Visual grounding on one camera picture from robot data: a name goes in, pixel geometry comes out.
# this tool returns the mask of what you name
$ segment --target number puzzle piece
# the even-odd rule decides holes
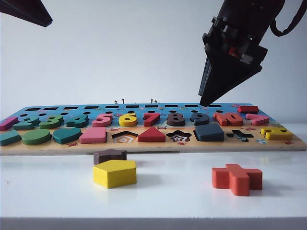
[[[136,183],[135,161],[110,160],[93,167],[94,182],[106,188]]]
[[[38,145],[51,139],[48,129],[35,129],[26,132],[21,136],[25,145]]]
[[[138,142],[165,142],[165,135],[156,127],[150,127],[138,135]]]
[[[16,130],[8,131],[0,134],[0,145],[5,146],[21,140]]]
[[[260,126],[260,125],[266,124],[270,121],[269,116],[258,115],[258,114],[246,114],[245,119],[252,120],[251,124],[254,125],[254,126]]]
[[[13,125],[13,129],[15,130],[29,130],[33,129],[35,125],[39,123],[38,116],[31,116],[25,118],[24,121]]]
[[[224,141],[224,131],[218,123],[196,126],[194,134],[198,141]]]
[[[8,130],[10,127],[17,124],[18,122],[19,122],[18,117],[16,116],[8,117],[0,123],[0,130],[1,131]]]
[[[96,120],[92,122],[93,127],[110,126],[113,120],[112,114],[99,114]]]
[[[144,114],[144,126],[153,126],[158,120],[160,120],[159,113],[146,113]]]
[[[64,122],[62,115],[52,115],[48,117],[48,120],[46,122],[39,123],[39,128],[44,128],[44,129],[57,128],[62,124],[62,122]]]
[[[249,196],[249,190],[262,190],[262,171],[226,164],[226,168],[212,168],[212,185],[230,189],[237,196]]]
[[[77,140],[82,135],[82,132],[80,128],[59,128],[52,135],[55,142],[66,144]]]
[[[138,119],[136,118],[135,113],[124,114],[119,117],[118,123],[122,127],[132,127],[137,125]]]
[[[67,127],[83,128],[88,124],[88,115],[81,114],[66,122]]]
[[[94,144],[106,142],[106,127],[88,128],[80,137],[82,144]]]
[[[108,149],[105,151],[94,152],[94,164],[101,164],[109,160],[126,160],[127,151]]]
[[[284,127],[264,127],[261,134],[268,140],[291,140],[292,133]]]
[[[194,122],[195,126],[206,125],[209,123],[209,116],[202,113],[193,113],[191,116],[191,121]]]
[[[240,114],[237,113],[214,113],[213,118],[217,120],[217,122],[221,126],[242,126],[243,125],[243,118]]]
[[[186,121],[182,114],[179,113],[170,113],[167,116],[167,124],[169,126],[184,126],[186,124]]]
[[[259,112],[259,108],[258,106],[255,105],[241,105],[238,108],[238,112],[239,113],[258,113]]]

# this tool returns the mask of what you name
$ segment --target yellow pentagon block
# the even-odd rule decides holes
[[[292,133],[286,128],[281,127],[264,127],[261,129],[261,134],[268,140],[291,140]]]
[[[93,167],[94,182],[106,188],[136,183],[135,161],[110,160]]]

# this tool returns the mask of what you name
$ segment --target white backdrop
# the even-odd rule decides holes
[[[222,0],[44,0],[47,28],[1,14],[1,119],[26,106],[199,102],[202,34]],[[286,28],[301,0],[286,1]],[[217,102],[252,103],[280,122],[307,122],[307,16],[267,31],[263,70]]]

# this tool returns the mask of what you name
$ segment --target shape sorting board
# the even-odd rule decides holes
[[[14,131],[12,132],[15,135],[13,143],[1,146],[1,155],[74,155],[107,149],[126,150],[128,152],[306,150],[307,145],[294,134],[291,138],[284,135],[281,139],[266,139],[266,134],[270,129],[285,128],[271,117],[268,123],[253,125],[255,122],[246,119],[247,114],[238,112],[240,106],[252,105],[215,103],[208,107],[203,107],[198,103],[135,103],[26,107],[1,123],[7,128],[10,126],[7,123],[11,122],[12,126],[16,123],[16,119],[13,118],[15,116],[19,120],[15,129],[17,129],[21,137],[28,137],[29,135],[25,134],[36,129],[47,129],[51,135],[44,132],[44,139],[38,142],[30,140],[28,143],[35,144],[27,145],[24,144],[24,140],[16,137]],[[148,114],[156,113],[160,114],[160,119],[157,115],[153,115],[152,119],[148,116]],[[197,126],[194,126],[194,122],[191,119],[192,116],[195,118],[195,114],[198,113],[207,118],[204,122],[209,122],[211,127],[220,126],[218,127],[219,138],[216,141],[198,140]],[[227,113],[231,113],[228,115],[233,118],[234,116],[236,117],[235,123],[222,123],[224,117],[221,115]],[[146,125],[144,125],[144,114],[147,114],[145,116]],[[261,115],[261,117],[267,116],[261,110],[255,114]],[[238,122],[241,119],[240,117],[243,119],[243,124]],[[24,123],[29,128],[28,130],[23,130]],[[198,125],[206,127],[202,122],[199,122]],[[86,132],[87,137],[91,137],[92,131],[90,129],[93,130],[95,127],[100,126],[105,126],[105,129],[100,128],[102,130],[100,133],[101,138],[95,139],[98,143],[88,143],[91,142],[91,139],[89,141],[87,139],[84,143],[80,142],[82,134]],[[155,127],[160,132],[160,137],[155,142],[138,142],[138,135],[150,128],[152,129],[152,127]],[[224,132],[224,138],[221,138],[223,135],[221,136],[220,128]],[[73,129],[73,141],[69,141],[67,138],[59,140],[59,133],[65,134],[67,131],[63,129]],[[4,134],[12,130],[13,127],[10,127],[1,131],[1,136],[8,136]],[[153,131],[150,130],[147,134],[157,133]],[[161,136],[163,137],[161,133],[165,135],[165,141],[161,138]],[[204,129],[201,133],[207,135],[208,131]]]

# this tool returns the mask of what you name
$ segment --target orange cross block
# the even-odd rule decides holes
[[[226,164],[226,168],[212,168],[212,185],[230,189],[236,196],[249,196],[250,190],[262,190],[262,171]]]

